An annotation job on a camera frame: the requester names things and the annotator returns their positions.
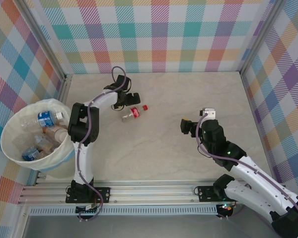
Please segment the beige floor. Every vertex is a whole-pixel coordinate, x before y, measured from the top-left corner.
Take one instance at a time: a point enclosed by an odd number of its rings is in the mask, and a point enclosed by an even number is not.
[[[244,149],[266,172],[269,166],[237,72],[133,73],[131,92],[139,92],[149,110],[123,123],[107,109],[100,116],[94,147],[95,180],[217,179],[227,171],[201,156],[197,143],[180,131],[182,118],[199,119],[214,107],[228,140]],[[109,74],[74,75],[66,105],[86,102],[111,84]]]

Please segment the white trash bag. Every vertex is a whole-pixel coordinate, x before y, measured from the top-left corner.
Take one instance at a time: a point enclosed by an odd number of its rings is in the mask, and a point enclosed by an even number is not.
[[[69,135],[66,136],[62,144],[53,153],[42,159],[33,161],[23,160],[21,152],[12,143],[16,137],[28,133],[24,132],[21,128],[21,120],[24,116],[33,115],[33,117],[37,117],[38,113],[45,111],[63,113],[64,123],[66,125],[69,124],[71,111],[60,101],[56,99],[47,99],[35,104],[30,104],[13,115],[3,128],[0,139],[2,151],[10,160],[22,167],[38,170],[56,178],[74,176],[75,151]],[[33,133],[36,132],[42,133],[42,130],[34,131]]]

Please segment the marble surface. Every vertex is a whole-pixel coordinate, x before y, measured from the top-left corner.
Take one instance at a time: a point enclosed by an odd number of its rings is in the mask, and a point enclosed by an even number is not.
[[[131,92],[149,110],[122,122],[107,109],[100,115],[94,146],[95,180],[217,179],[225,169],[197,151],[180,130],[182,118],[198,121],[203,107],[216,109],[227,140],[239,145],[267,173],[269,166],[237,72],[130,73]],[[66,105],[86,102],[112,83],[110,74],[74,75]]]

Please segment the trash bin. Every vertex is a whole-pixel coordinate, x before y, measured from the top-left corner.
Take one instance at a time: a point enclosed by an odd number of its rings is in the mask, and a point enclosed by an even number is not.
[[[62,112],[65,124],[69,124],[71,111],[60,101],[48,99],[30,104],[14,114],[3,128],[0,139],[2,151],[10,160],[22,167],[41,171],[60,179],[73,177],[75,174],[75,151],[69,135],[53,153],[34,161],[24,161],[21,152],[12,143],[17,136],[26,133],[21,128],[21,119],[24,116],[33,115],[37,117],[38,113],[45,111]]]

